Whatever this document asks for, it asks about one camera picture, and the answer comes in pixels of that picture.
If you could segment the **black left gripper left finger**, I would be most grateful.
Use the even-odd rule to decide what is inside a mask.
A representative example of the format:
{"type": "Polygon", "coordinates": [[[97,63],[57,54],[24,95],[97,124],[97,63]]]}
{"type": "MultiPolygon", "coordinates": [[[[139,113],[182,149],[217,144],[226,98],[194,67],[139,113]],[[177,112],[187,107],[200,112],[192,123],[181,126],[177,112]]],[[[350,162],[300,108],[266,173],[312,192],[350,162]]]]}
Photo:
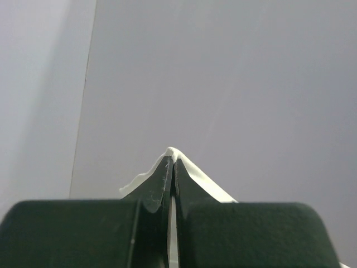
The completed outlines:
{"type": "Polygon", "coordinates": [[[168,267],[173,161],[122,199],[26,200],[1,223],[2,267],[168,267]]]}

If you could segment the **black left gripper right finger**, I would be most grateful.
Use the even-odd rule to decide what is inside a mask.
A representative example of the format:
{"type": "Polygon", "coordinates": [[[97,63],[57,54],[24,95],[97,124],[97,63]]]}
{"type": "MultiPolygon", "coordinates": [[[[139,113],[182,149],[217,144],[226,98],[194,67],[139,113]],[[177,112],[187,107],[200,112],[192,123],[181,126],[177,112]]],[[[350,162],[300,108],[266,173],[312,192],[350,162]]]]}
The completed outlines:
{"type": "Polygon", "coordinates": [[[180,267],[339,267],[321,217],[303,203],[221,203],[174,165],[180,267]]]}

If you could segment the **white t shirt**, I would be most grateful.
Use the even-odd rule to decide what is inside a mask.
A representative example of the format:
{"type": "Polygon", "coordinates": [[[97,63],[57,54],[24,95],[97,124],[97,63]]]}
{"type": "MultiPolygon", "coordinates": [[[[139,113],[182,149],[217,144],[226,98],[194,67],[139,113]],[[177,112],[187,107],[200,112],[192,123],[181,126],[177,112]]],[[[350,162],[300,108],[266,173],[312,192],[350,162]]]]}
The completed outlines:
{"type": "MultiPolygon", "coordinates": [[[[158,163],[164,158],[170,157],[173,161],[173,170],[172,170],[172,181],[171,181],[171,203],[170,203],[170,228],[171,228],[171,219],[176,221],[176,201],[175,201],[175,181],[174,181],[174,165],[178,160],[181,160],[186,168],[189,176],[198,183],[207,193],[209,193],[213,198],[218,200],[221,203],[242,203],[236,201],[231,195],[229,195],[225,190],[217,185],[215,181],[210,179],[199,167],[197,167],[189,158],[187,158],[180,150],[169,147],[166,151],[156,160],[151,169],[146,173],[137,175],[129,184],[122,187],[120,194],[122,198],[126,197],[131,193],[135,188],[137,188],[141,183],[148,179],[150,175],[153,174],[155,168],[158,166],[158,163]]],[[[177,224],[176,224],[176,241],[177,241],[177,224]]],[[[179,256],[178,256],[178,244],[177,244],[177,262],[179,265],[179,256]]],[[[342,262],[339,260],[339,267],[342,267],[342,262]]]]}

